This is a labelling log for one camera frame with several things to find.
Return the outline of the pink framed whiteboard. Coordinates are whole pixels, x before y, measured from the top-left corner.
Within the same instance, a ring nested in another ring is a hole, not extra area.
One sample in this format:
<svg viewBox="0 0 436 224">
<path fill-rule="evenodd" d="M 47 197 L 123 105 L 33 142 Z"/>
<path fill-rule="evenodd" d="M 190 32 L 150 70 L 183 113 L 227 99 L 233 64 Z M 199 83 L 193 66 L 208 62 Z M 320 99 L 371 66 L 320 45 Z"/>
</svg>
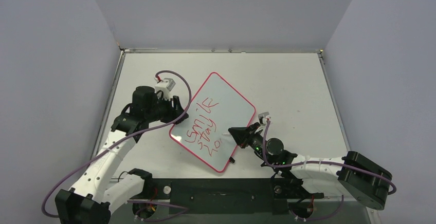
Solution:
<svg viewBox="0 0 436 224">
<path fill-rule="evenodd" d="M 170 128 L 170 138 L 214 171 L 222 173 L 236 143 L 224 136 L 231 127 L 246 127 L 255 106 L 217 72 L 212 72 L 192 98 L 189 118 Z"/>
</svg>

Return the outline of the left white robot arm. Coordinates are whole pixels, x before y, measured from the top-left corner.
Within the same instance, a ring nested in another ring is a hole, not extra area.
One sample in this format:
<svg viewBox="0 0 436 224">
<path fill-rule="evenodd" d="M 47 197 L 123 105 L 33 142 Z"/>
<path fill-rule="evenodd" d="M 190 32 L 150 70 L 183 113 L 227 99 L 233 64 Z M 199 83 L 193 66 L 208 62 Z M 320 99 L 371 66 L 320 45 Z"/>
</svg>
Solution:
<svg viewBox="0 0 436 224">
<path fill-rule="evenodd" d="M 126 179 L 109 186 L 112 176 L 150 123 L 180 123 L 188 117 L 172 85 L 138 86 L 111 126 L 99 154 L 69 190 L 60 190 L 55 203 L 61 223 L 109 223 L 111 215 L 131 197 L 148 198 L 153 193 L 151 173 L 132 169 Z"/>
</svg>

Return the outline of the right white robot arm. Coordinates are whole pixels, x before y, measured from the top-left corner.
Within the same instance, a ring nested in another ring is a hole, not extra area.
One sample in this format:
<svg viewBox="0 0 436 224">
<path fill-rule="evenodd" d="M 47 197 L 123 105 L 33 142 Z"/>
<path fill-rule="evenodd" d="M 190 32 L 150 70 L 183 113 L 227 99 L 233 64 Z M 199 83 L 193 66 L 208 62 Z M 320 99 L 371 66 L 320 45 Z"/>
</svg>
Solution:
<svg viewBox="0 0 436 224">
<path fill-rule="evenodd" d="M 394 192 L 392 174 L 364 155 L 349 151 L 345 156 L 315 158 L 291 153 L 278 138 L 265 139 L 260 123 L 231 127 L 230 136 L 240 148 L 250 147 L 269 167 L 290 183 L 297 197 L 323 194 L 353 197 L 367 208 L 383 210 Z"/>
</svg>

